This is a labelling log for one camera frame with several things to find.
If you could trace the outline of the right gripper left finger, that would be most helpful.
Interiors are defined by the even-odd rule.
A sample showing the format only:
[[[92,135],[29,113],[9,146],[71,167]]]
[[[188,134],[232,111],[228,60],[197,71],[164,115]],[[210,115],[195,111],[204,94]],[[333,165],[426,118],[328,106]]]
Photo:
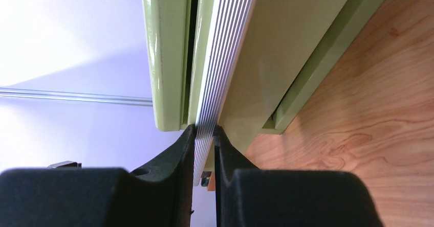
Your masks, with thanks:
[[[122,168],[21,168],[1,174],[1,226],[189,226],[194,140]]]

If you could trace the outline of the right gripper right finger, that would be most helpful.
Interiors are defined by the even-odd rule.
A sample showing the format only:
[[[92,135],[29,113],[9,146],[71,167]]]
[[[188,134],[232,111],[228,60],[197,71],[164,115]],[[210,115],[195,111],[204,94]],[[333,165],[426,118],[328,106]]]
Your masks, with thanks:
[[[217,226],[382,226],[365,184],[325,170],[262,170],[213,132]]]

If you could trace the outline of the green metal drawer box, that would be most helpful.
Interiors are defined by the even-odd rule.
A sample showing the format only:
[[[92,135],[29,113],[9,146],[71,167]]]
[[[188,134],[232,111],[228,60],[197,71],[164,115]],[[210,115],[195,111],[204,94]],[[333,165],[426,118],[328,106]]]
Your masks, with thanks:
[[[195,125],[193,183],[212,132],[239,152],[283,133],[384,0],[142,0],[155,124]]]

